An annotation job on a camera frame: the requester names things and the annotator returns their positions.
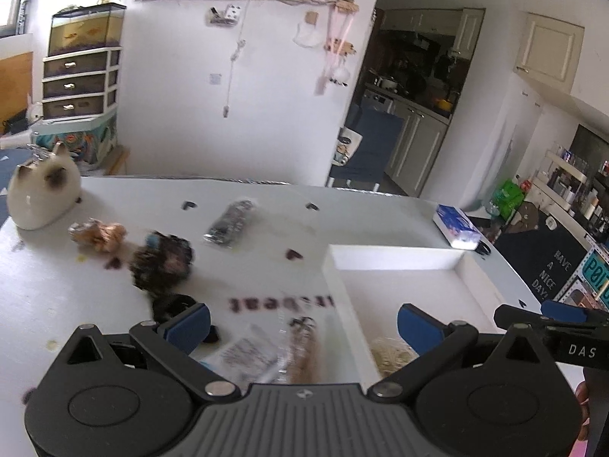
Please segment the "drawer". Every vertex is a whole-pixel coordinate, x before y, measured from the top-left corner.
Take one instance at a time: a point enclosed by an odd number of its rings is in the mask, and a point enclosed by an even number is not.
[[[116,67],[121,59],[121,51],[114,50],[110,52],[110,66]]]
[[[107,51],[92,54],[80,54],[69,58],[59,58],[45,62],[45,77],[56,75],[82,74],[99,72],[106,69]]]
[[[106,74],[85,75],[43,83],[43,98],[103,93]]]
[[[118,70],[113,70],[108,74],[108,87],[115,86],[118,82]]]
[[[104,112],[104,96],[74,98],[43,103],[45,118],[80,117]]]
[[[106,99],[106,107],[109,108],[116,103],[116,89],[108,93]]]

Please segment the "tissue box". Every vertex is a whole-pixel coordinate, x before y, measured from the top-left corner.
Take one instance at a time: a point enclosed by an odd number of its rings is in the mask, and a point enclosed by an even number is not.
[[[43,120],[36,124],[35,143],[49,150],[63,142],[81,173],[98,168],[116,147],[116,108],[80,120]]]
[[[434,223],[455,249],[473,251],[482,239],[482,234],[459,208],[438,205]]]

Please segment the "human hand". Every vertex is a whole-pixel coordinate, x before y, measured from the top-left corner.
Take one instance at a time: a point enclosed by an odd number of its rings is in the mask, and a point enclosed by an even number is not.
[[[575,397],[582,408],[582,428],[577,435],[579,441],[586,441],[588,439],[588,430],[590,428],[590,408],[588,407],[588,386],[585,381],[582,381],[575,390]]]

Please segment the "cabinet door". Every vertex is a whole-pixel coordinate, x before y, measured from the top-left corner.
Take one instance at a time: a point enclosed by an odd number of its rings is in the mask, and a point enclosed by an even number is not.
[[[483,17],[484,10],[474,10],[471,8],[463,10],[459,29],[457,29],[457,36],[451,50],[454,56],[471,60],[474,48],[476,48],[476,43],[478,42],[478,36],[480,35]]]
[[[387,10],[383,30],[415,31],[422,21],[422,10]]]
[[[460,10],[422,10],[417,32],[456,36],[461,23]]]
[[[419,119],[418,116],[415,114],[414,109],[401,102],[396,103],[394,114],[404,119],[404,126],[402,127],[402,131],[400,132],[398,140],[395,143],[395,148],[391,154],[391,157],[389,158],[387,168],[385,168],[385,173],[388,174],[391,178],[395,176],[398,165],[403,159],[401,155],[405,146],[408,143],[410,135],[412,134],[412,123],[413,121],[415,121],[415,119]]]
[[[446,133],[441,121],[417,112],[407,149],[393,178],[409,196],[418,197]]]
[[[583,27],[529,14],[514,72],[570,93],[582,52]]]

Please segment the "pot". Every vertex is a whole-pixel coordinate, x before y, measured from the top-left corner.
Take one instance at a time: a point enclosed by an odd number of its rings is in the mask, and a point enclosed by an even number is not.
[[[398,83],[395,82],[393,79],[386,79],[383,77],[381,79],[381,87],[383,89],[389,89],[389,90],[393,91],[395,88],[398,87]]]

